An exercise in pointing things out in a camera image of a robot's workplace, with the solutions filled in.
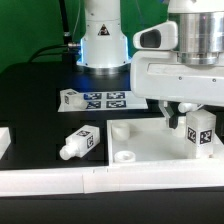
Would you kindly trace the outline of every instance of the white cylinder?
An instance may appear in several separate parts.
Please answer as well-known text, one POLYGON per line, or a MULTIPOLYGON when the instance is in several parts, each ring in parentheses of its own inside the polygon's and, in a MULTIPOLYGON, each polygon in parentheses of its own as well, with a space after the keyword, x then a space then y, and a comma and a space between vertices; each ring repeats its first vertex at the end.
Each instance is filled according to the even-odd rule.
POLYGON ((132 163, 136 161, 135 153, 131 151, 120 151, 114 155, 115 163, 132 163))
POLYGON ((224 11, 223 0, 170 0, 168 13, 202 13, 224 11))
POLYGON ((120 20, 120 0, 85 0, 86 21, 120 20))
POLYGON ((78 146, 73 145, 65 145, 60 151, 60 156, 63 160, 69 160, 70 158, 74 157, 76 155, 76 152, 78 151, 78 146))
POLYGON ((130 63, 127 38, 121 31, 120 0, 85 0, 86 33, 79 66, 117 68, 130 63))

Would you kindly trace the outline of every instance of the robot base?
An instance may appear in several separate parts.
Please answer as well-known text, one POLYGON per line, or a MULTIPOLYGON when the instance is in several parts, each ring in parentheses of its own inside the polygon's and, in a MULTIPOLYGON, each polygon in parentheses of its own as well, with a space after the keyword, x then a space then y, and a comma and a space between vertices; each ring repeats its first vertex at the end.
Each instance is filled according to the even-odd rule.
POLYGON ((119 67, 111 67, 111 68, 91 68, 86 67, 84 65, 78 65, 78 69, 81 72, 86 72, 93 75, 113 75, 120 72, 125 72, 130 70, 130 63, 119 66, 119 67))

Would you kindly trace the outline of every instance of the white tray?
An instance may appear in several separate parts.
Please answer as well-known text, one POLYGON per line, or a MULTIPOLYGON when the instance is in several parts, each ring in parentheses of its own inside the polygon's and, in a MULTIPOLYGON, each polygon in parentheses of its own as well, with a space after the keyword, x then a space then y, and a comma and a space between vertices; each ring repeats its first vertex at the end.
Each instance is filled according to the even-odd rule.
MULTIPOLYGON (((155 161, 164 163, 170 160, 173 162, 190 161, 187 159, 185 137, 174 136, 172 129, 167 127, 165 118, 110 120, 107 122, 107 128, 110 165, 127 165, 127 163, 116 164, 114 156, 120 151, 131 151, 136 155, 136 162, 132 162, 131 165, 155 161), (116 122, 129 124, 130 138, 128 140, 113 139, 111 128, 116 122)), ((213 158, 224 159, 224 146, 217 136, 215 136, 213 146, 213 158)))

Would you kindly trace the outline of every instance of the white platform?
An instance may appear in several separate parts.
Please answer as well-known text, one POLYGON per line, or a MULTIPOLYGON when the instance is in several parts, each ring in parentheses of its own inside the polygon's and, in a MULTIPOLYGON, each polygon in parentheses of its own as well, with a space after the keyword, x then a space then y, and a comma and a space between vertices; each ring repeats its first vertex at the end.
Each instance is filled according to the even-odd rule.
POLYGON ((133 124, 131 125, 131 136, 127 145, 132 147, 129 147, 129 150, 136 150, 135 163, 114 163, 113 155, 122 149, 120 148, 121 145, 124 147, 127 147, 127 145, 117 143, 112 139, 111 123, 116 121, 108 121, 109 166, 1 171, 0 196, 224 186, 224 147, 218 138, 214 142, 214 158, 190 160, 185 158, 185 152, 181 145, 183 139, 176 141, 176 144, 167 144, 167 142, 170 142, 168 136, 172 136, 169 130, 165 128, 165 119, 126 121, 133 124), (149 131, 150 128, 157 130, 151 132, 149 131), (161 133, 165 133, 165 140, 164 138, 161 139, 161 133), (156 139, 159 140, 159 146, 153 143, 156 139), (142 147, 134 140, 142 141, 142 147))

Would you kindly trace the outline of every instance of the white cube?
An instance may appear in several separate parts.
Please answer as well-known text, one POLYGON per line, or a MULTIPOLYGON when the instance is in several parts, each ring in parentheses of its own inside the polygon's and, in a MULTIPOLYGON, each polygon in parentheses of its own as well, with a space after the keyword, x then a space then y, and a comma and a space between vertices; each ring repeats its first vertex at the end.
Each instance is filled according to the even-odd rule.
POLYGON ((205 110, 186 116, 186 150, 188 158, 209 158, 213 154, 216 116, 205 110))

